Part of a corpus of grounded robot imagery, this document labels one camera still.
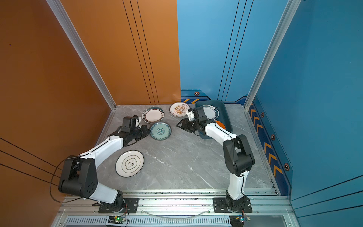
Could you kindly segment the teal plastic bin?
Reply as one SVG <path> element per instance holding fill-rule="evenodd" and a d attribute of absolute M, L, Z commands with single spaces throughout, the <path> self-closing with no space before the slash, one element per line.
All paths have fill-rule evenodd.
<path fill-rule="evenodd" d="M 219 110 L 219 117 L 214 121 L 222 122 L 226 126 L 226 130 L 228 132 L 233 132 L 232 124 L 229 115 L 227 113 L 226 106 L 222 101 L 219 100 L 198 101 L 196 102 L 195 107 L 198 108 L 203 105 L 211 105 L 216 107 Z"/>

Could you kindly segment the white plate dark green rim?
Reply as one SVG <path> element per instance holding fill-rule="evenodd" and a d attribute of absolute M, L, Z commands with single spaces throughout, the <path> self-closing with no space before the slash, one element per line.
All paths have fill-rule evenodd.
<path fill-rule="evenodd" d="M 142 114 L 142 119 L 148 124 L 153 124 L 161 121 L 164 118 L 165 112 L 159 107 L 150 107 Z"/>

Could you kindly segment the aluminium corner post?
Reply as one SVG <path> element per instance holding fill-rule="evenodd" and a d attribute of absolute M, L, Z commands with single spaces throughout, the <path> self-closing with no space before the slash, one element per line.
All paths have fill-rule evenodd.
<path fill-rule="evenodd" d="M 277 28 L 274 32 L 274 35 L 271 39 L 271 42 L 268 46 L 266 54 L 263 58 L 263 61 L 260 65 L 260 68 L 256 74 L 256 77 L 252 83 L 246 101 L 244 103 L 244 109 L 249 110 L 254 98 L 257 95 L 257 92 L 266 76 L 268 69 L 281 45 L 281 42 L 296 14 L 296 11 L 301 3 L 301 0 L 289 0 L 284 9 L 284 12 L 280 18 L 280 21 L 277 25 Z"/>
<path fill-rule="evenodd" d="M 90 54 L 88 53 L 83 41 L 81 40 L 76 28 L 74 27 L 69 15 L 67 14 L 63 4 L 59 0 L 47 0 L 46 1 L 51 8 L 53 14 L 57 18 L 66 36 L 70 40 L 78 56 L 82 60 L 84 66 L 88 70 L 90 76 L 107 102 L 111 110 L 116 109 L 116 103 L 111 96 L 109 89 L 107 88 L 104 80 L 101 77 L 95 63 L 93 62 Z"/>

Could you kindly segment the small green patterned plate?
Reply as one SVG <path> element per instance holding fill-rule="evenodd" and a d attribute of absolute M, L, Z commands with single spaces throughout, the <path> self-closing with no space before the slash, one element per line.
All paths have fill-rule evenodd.
<path fill-rule="evenodd" d="M 150 136 L 157 141 L 164 141 L 172 134 L 172 128 L 169 124 L 164 122 L 154 123 L 150 127 Z"/>

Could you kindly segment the right aluminium corner post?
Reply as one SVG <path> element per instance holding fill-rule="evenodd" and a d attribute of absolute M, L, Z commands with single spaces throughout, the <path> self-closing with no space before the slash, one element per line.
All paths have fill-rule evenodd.
<path fill-rule="evenodd" d="M 263 61 L 260 65 L 260 68 L 256 74 L 256 77 L 252 83 L 246 101 L 244 103 L 244 109 L 249 110 L 254 98 L 257 95 L 257 92 L 266 76 L 268 69 L 281 45 L 281 42 L 296 14 L 296 11 L 301 3 L 301 0 L 289 0 L 284 9 L 284 12 L 280 18 L 280 21 L 277 25 L 277 28 L 274 32 L 274 35 L 271 39 L 271 42 L 268 46 L 266 54 L 263 58 Z"/>

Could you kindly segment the white orange sunburst plate back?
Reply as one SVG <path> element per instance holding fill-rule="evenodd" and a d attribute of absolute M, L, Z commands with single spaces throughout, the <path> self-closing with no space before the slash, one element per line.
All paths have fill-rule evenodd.
<path fill-rule="evenodd" d="M 184 117 L 190 106 L 184 102 L 177 102 L 170 106 L 169 112 L 175 117 Z"/>

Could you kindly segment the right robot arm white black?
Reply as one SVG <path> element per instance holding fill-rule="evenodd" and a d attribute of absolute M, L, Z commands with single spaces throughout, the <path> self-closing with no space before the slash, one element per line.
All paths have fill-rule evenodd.
<path fill-rule="evenodd" d="M 216 121 L 208 119 L 201 107 L 190 108 L 187 118 L 182 119 L 177 127 L 190 133 L 200 131 L 223 147 L 225 165 L 230 172 L 230 183 L 226 196 L 232 201 L 237 201 L 245 196 L 247 176 L 255 164 L 247 137 L 223 129 Z"/>

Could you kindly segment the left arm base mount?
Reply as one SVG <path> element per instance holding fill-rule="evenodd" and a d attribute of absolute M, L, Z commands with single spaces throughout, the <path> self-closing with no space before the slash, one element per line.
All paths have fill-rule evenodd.
<path fill-rule="evenodd" d="M 122 198 L 116 200 L 113 204 L 101 202 L 99 206 L 99 213 L 121 213 L 125 212 L 134 214 L 137 213 L 139 206 L 139 198 Z"/>

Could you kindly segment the left green circuit board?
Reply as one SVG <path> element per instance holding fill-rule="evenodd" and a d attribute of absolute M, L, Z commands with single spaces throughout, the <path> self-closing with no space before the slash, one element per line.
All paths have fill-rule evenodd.
<path fill-rule="evenodd" d="M 111 227 L 124 227 L 127 224 L 127 219 L 122 216 L 109 216 L 107 225 Z"/>

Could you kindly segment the white plate flower outline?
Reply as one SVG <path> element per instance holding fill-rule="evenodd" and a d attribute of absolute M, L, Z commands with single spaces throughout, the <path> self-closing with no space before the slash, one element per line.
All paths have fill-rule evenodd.
<path fill-rule="evenodd" d="M 124 178 L 136 175 L 144 166 L 144 156 L 138 150 L 123 153 L 116 161 L 116 173 Z"/>

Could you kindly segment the left aluminium corner post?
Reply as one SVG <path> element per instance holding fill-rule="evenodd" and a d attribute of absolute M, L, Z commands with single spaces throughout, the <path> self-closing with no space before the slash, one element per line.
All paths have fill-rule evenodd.
<path fill-rule="evenodd" d="M 70 40 L 78 56 L 82 60 L 84 66 L 88 70 L 90 76 L 107 102 L 111 110 L 116 109 L 116 103 L 111 96 L 109 89 L 107 88 L 104 80 L 101 77 L 95 63 L 93 62 L 90 54 L 88 53 L 83 41 L 81 40 L 76 28 L 74 27 L 69 15 L 67 14 L 63 4 L 59 0 L 47 0 L 46 1 L 51 8 L 53 14 L 57 18 L 66 36 Z"/>

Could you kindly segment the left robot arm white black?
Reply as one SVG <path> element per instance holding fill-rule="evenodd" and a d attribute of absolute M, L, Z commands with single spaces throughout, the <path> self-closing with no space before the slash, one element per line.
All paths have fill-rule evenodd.
<path fill-rule="evenodd" d="M 141 117 L 127 116 L 122 126 L 111 133 L 104 142 L 78 156 L 64 160 L 58 190 L 106 204 L 122 203 L 122 192 L 99 183 L 97 168 L 113 153 L 147 137 L 150 130 L 140 123 Z"/>

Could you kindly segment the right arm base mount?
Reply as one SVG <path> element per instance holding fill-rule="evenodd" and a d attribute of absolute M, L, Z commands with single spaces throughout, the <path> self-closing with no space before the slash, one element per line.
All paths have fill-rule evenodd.
<path fill-rule="evenodd" d="M 213 198 L 214 213 L 252 213 L 252 205 L 248 197 L 238 200 L 230 198 Z"/>

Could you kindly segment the aluminium frame rail front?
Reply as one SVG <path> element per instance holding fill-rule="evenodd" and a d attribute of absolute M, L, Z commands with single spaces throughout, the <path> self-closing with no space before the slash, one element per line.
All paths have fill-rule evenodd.
<path fill-rule="evenodd" d="M 252 215 L 293 215 L 289 199 L 281 196 L 275 188 L 246 188 L 250 199 Z M 214 198 L 225 198 L 225 189 L 171 189 L 171 190 L 126 190 L 123 197 L 138 198 L 137 215 L 214 215 Z M 98 216 L 94 201 L 65 197 L 57 216 Z"/>

